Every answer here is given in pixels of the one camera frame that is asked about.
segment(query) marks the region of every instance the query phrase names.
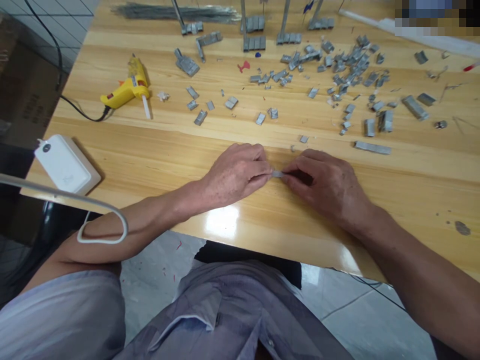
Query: left hand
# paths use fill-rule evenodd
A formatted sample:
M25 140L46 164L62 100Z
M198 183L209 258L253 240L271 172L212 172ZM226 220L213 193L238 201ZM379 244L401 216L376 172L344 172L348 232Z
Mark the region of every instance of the left hand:
M273 170L262 145L234 143L198 182L203 210L223 208L246 198L267 183Z

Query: tiled floor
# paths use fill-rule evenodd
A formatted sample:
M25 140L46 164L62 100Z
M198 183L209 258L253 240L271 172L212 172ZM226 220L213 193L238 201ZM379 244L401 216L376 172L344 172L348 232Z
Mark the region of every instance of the tiled floor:
M126 342L171 303L204 244L167 231L123 263ZM391 287L378 290L401 304ZM301 292L304 304L355 359L436 359L429 335L408 314L348 274L302 264Z

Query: forearm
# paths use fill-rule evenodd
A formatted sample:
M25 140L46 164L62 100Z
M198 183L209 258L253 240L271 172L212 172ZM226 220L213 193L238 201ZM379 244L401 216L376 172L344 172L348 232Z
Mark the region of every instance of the forearm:
M79 243L77 233L57 250L65 261L83 264L108 264L129 259L175 225L202 213L198 182L161 196L148 197L122 209L128 223L128 235L118 244ZM108 213L89 222L82 236L86 239L118 239L123 232L117 215Z
M410 316L469 358L480 357L480 284L418 241L383 209L350 229L395 287Z

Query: yellow glue gun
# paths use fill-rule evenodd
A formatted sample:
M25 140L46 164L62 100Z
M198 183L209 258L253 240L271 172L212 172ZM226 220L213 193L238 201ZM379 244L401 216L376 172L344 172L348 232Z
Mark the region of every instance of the yellow glue gun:
M100 96L100 100L106 106L118 109L133 98L142 99L146 117L150 119L150 110L147 103L147 99L150 97L148 86L144 67L139 58L132 54L128 62L128 78L114 92Z

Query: hand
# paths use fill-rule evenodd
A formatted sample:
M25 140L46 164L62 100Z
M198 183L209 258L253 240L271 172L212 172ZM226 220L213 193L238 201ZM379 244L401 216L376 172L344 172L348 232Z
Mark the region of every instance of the hand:
M285 184L320 215L350 233L374 220L373 205L352 166L326 152L307 149L283 170Z
M223 208L246 198L264 186L272 177L260 144L233 144L215 161L210 171L199 181L204 211Z

